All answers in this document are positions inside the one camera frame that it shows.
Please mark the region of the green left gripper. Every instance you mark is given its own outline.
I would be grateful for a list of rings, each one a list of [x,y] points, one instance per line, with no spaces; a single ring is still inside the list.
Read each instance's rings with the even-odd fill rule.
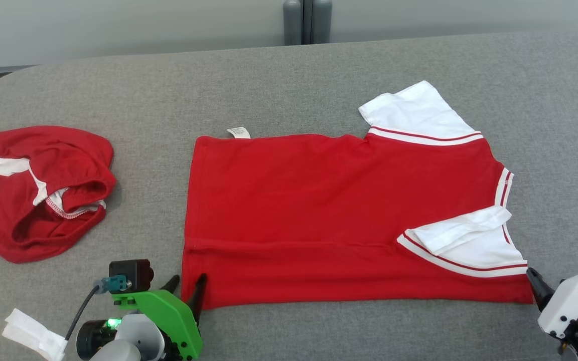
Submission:
[[[120,309],[138,310],[145,314],[172,343],[177,345],[179,355],[183,359],[197,360],[203,349],[198,326],[206,293],[207,274],[200,274],[187,304],[172,294],[179,284],[179,275],[174,275],[161,289],[113,293],[111,297]]]

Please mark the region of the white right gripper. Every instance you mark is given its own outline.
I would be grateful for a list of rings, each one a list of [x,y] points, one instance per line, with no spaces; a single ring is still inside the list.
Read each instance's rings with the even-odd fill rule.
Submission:
[[[563,281],[556,290],[532,267],[527,269],[527,278],[541,311],[539,327],[544,333],[553,331],[555,336],[564,337],[569,322],[578,318],[578,275]]]

